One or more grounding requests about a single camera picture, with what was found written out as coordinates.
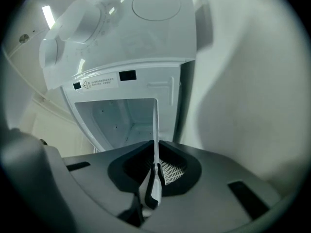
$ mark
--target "warning label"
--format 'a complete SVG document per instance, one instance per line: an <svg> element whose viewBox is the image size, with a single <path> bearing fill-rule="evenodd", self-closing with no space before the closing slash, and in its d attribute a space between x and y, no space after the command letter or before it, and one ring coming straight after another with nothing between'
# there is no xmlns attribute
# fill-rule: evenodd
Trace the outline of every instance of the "warning label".
<svg viewBox="0 0 311 233"><path fill-rule="evenodd" d="M93 91L119 87L117 73L107 73L80 81L83 91Z"/></svg>

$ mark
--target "white appliance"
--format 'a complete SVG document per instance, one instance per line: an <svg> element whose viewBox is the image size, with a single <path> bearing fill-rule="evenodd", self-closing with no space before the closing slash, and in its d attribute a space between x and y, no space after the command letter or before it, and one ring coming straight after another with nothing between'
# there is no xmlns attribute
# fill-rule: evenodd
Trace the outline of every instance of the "white appliance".
<svg viewBox="0 0 311 233"><path fill-rule="evenodd" d="M52 26L39 60L48 89L62 88L99 150L172 141L180 65L196 56L192 0L77 0Z"/></svg>

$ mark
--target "white dial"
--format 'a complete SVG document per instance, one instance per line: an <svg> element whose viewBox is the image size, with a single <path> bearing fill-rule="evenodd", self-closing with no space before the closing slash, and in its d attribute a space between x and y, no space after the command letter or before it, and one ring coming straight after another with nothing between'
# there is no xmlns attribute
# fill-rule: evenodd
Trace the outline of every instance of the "white dial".
<svg viewBox="0 0 311 233"><path fill-rule="evenodd" d="M55 39L44 39L39 48L39 62L42 68L52 67L57 60L57 42Z"/></svg>
<svg viewBox="0 0 311 233"><path fill-rule="evenodd" d="M63 41L84 43L97 28L101 11L86 0L73 2L61 18L59 37Z"/></svg>

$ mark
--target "fluorescent light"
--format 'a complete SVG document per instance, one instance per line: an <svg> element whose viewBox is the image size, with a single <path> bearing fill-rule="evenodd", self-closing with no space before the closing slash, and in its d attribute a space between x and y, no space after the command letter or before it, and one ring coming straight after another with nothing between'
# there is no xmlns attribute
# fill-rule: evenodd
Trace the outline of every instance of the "fluorescent light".
<svg viewBox="0 0 311 233"><path fill-rule="evenodd" d="M42 10L43 10L43 14L45 16L45 19L48 23L48 26L49 26L49 28L51 28L55 23L54 17L52 15L51 8L50 8L50 6L44 6L44 7L42 7Z"/></svg>
<svg viewBox="0 0 311 233"><path fill-rule="evenodd" d="M85 62L84 59L81 59L81 60L80 60L79 68L78 68L78 74L82 72L82 67L83 67L84 62Z"/></svg>
<svg viewBox="0 0 311 233"><path fill-rule="evenodd" d="M109 11L109 14L111 15L112 12L114 12L114 11L115 11L115 7L113 7L113 8Z"/></svg>

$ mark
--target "round button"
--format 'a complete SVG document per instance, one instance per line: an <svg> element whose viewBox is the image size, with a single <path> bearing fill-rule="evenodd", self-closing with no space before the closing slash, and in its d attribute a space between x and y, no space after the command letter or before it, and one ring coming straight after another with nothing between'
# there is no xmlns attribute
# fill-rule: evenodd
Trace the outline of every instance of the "round button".
<svg viewBox="0 0 311 233"><path fill-rule="evenodd" d="M135 14L149 21L163 21L172 18L180 10L179 0L134 0Z"/></svg>
<svg viewBox="0 0 311 233"><path fill-rule="evenodd" d="M39 48L39 62L42 68L52 67L57 60L57 42L55 39L44 39Z"/></svg>
<svg viewBox="0 0 311 233"><path fill-rule="evenodd" d="M100 17L99 8L88 1L73 2L61 16L60 39L84 43L96 30Z"/></svg>

